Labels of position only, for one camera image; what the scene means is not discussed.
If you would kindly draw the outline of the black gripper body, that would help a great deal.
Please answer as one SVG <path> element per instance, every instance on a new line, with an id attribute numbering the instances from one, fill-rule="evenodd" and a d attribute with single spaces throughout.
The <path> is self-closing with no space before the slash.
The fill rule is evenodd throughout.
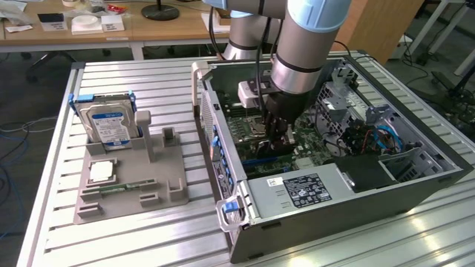
<path id="1" fill-rule="evenodd" d="M 271 93 L 266 102 L 267 111 L 289 124 L 294 124 L 305 112 L 309 97 L 309 92 L 299 95 L 285 92 Z"/>

